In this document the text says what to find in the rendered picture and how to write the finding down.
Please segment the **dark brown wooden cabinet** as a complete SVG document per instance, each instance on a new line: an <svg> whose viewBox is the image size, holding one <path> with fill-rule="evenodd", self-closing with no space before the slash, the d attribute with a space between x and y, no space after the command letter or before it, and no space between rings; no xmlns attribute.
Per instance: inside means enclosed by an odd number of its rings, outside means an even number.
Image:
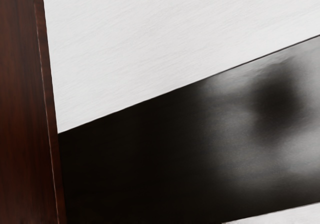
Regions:
<svg viewBox="0 0 320 224"><path fill-rule="evenodd" d="M0 224L67 224L44 0L0 0Z"/></svg>

